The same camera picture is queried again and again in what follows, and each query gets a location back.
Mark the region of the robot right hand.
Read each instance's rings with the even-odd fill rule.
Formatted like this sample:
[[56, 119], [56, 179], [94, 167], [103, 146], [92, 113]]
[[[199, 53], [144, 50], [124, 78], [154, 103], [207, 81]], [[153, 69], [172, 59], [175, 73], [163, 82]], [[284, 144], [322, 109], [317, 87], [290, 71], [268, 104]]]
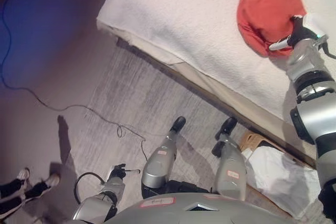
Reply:
[[293, 30], [291, 35], [280, 39], [269, 46], [269, 50], [276, 51], [287, 47], [294, 47], [298, 42], [304, 39], [317, 39], [318, 33], [314, 30], [310, 14], [304, 16], [295, 15], [291, 17]]

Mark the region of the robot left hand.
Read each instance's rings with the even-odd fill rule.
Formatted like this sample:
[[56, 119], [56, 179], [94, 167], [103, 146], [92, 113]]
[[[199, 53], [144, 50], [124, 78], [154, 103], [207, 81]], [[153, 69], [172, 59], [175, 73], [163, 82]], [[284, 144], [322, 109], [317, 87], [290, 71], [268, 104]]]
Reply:
[[141, 172], [139, 169], [126, 169], [125, 166], [125, 163], [114, 166], [113, 170], [110, 172], [108, 179], [112, 179], [114, 177], [124, 179], [127, 173], [136, 172], [137, 174], [139, 174]]

